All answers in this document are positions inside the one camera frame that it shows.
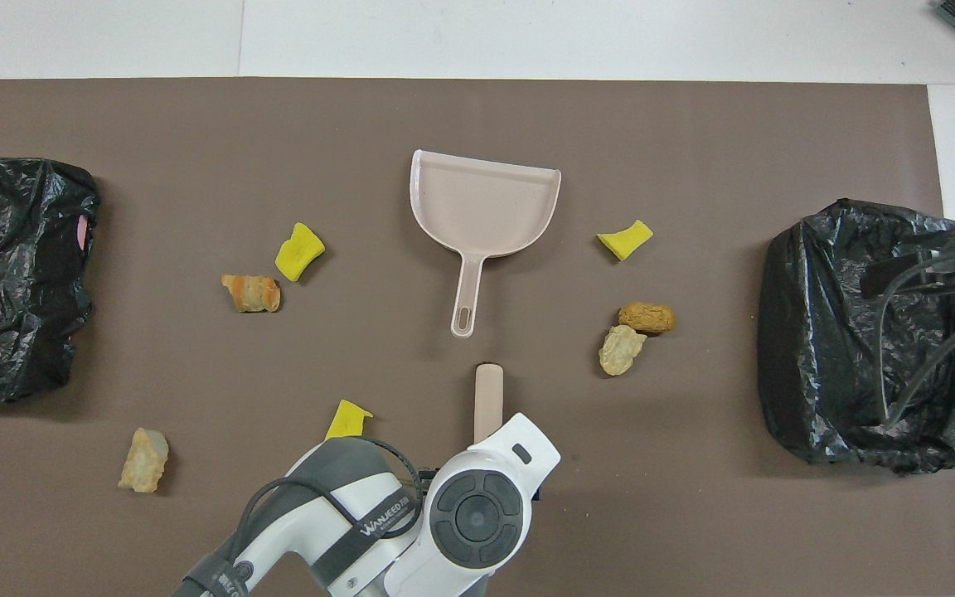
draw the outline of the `beige dustpan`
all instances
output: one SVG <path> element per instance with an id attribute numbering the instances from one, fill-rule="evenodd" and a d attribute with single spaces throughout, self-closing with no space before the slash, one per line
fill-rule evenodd
<path id="1" fill-rule="evenodd" d="M 469 337 L 478 309 L 481 268 L 533 245 L 555 212 L 562 173 L 418 150 L 410 200 L 425 234 L 463 257 L 452 333 Z"/>

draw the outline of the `brown table surface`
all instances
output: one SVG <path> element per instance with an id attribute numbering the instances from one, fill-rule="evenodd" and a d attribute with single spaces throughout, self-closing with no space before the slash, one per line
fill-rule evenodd
<path id="1" fill-rule="evenodd" d="M 415 148 L 557 167 L 541 240 L 448 332 L 458 257 L 410 214 Z M 0 408 L 0 595 L 166 595 L 348 398 L 420 466 L 471 439 L 473 369 L 507 371 L 562 453 L 492 595 L 955 594 L 955 471 L 811 466 L 767 434 L 754 337 L 765 246 L 838 197 L 940 212 L 920 86 L 532 80 L 0 80 L 0 156 L 86 167 L 104 203 L 95 315 L 64 389 Z M 594 235 L 655 237 L 615 262 Z M 280 313 L 295 221 L 328 246 Z M 674 306 L 618 378 L 623 303 Z M 133 430 L 162 488 L 116 487 Z M 258 595 L 318 595 L 285 558 Z"/>

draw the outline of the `snack piece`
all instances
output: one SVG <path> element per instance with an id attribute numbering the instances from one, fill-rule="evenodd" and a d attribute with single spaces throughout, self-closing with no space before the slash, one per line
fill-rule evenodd
<path id="1" fill-rule="evenodd" d="M 340 401 L 340 403 L 337 403 L 337 412 L 334 413 L 334 420 L 330 422 L 330 428 L 327 430 L 327 437 L 325 439 L 362 435 L 363 420 L 368 416 L 374 415 L 350 403 L 348 400 Z"/>
<path id="2" fill-rule="evenodd" d="M 618 261 L 625 261 L 629 255 L 637 249 L 638 246 L 647 242 L 655 233 L 640 220 L 636 220 L 632 226 L 625 228 L 620 233 L 596 235 L 603 242 L 603 245 L 618 257 Z"/>
<path id="3" fill-rule="evenodd" d="M 132 449 L 124 462 L 118 488 L 132 488 L 140 493 L 157 491 L 157 481 L 164 474 L 167 462 L 167 439 L 160 431 L 139 427 L 132 435 Z"/>
<path id="4" fill-rule="evenodd" d="M 618 310 L 618 323 L 637 332 L 663 333 L 676 327 L 676 314 L 668 305 L 629 303 Z"/>
<path id="5" fill-rule="evenodd" d="M 311 228 L 297 222 L 293 226 L 293 234 L 289 236 L 288 241 L 282 243 L 282 248 L 275 257 L 275 267 L 282 272 L 282 275 L 288 277 L 289 282 L 297 282 L 304 268 L 307 268 L 308 264 L 322 255 L 326 249 Z"/>
<path id="6" fill-rule="evenodd" d="M 239 313 L 257 313 L 278 310 L 282 295 L 275 280 L 265 276 L 234 276 L 224 274 L 220 284 L 227 287 L 235 299 L 235 309 Z"/>
<path id="7" fill-rule="evenodd" d="M 599 364 L 607 375 L 621 375 L 633 366 L 633 358 L 643 349 L 647 336 L 637 333 L 627 325 L 615 325 L 603 340 L 599 349 Z"/>

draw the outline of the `black trash bag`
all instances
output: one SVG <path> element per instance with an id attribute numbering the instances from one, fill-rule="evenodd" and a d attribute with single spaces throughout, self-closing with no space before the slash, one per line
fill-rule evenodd
<path id="1" fill-rule="evenodd" d="M 69 336 L 91 311 L 83 271 L 98 206 L 79 167 L 0 159 L 0 404 L 69 379 Z"/>
<path id="2" fill-rule="evenodd" d="M 875 306 L 860 277 L 872 261 L 955 249 L 955 222 L 912 209 L 840 200 L 777 235 L 765 257 L 758 390 L 768 431 L 808 462 L 864 462 L 896 473 L 955 466 L 955 351 L 880 426 Z M 955 294 L 900 294 L 887 308 L 886 393 L 894 400 L 955 330 Z"/>

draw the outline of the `dustpan handle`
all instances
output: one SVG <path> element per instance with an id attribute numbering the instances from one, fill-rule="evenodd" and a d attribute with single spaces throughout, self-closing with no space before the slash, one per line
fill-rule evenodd
<path id="1" fill-rule="evenodd" d="M 463 255 L 459 268 L 459 286 L 455 290 L 455 308 L 452 309 L 452 333 L 455 337 L 470 337 L 474 333 L 474 316 L 478 314 L 478 285 L 485 259 Z"/>

